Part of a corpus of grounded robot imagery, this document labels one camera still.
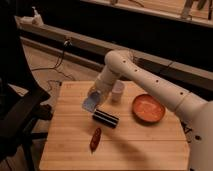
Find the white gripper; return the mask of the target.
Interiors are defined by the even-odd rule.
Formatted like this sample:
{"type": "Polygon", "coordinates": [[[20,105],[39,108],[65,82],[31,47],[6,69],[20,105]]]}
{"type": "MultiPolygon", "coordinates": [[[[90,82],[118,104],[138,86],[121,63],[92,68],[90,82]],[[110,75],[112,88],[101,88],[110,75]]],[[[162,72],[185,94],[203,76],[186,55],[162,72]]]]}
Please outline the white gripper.
{"type": "Polygon", "coordinates": [[[88,96],[90,96],[94,92],[100,93],[100,106],[103,105],[108,96],[110,91],[112,90],[115,82],[119,79],[120,75],[114,73],[110,70],[103,70],[94,81],[94,84],[88,91],[88,96]]]}

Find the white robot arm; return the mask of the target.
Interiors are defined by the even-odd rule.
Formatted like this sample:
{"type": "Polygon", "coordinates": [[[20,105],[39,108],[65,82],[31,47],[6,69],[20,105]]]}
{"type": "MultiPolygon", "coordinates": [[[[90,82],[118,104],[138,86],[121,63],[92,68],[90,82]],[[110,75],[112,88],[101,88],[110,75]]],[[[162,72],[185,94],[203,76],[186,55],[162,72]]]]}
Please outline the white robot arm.
{"type": "Polygon", "coordinates": [[[109,51],[105,66],[88,94],[98,92],[103,103],[121,76],[133,81],[192,128],[188,170],[213,171],[213,100],[202,99],[138,67],[132,59],[128,50],[109,51]]]}

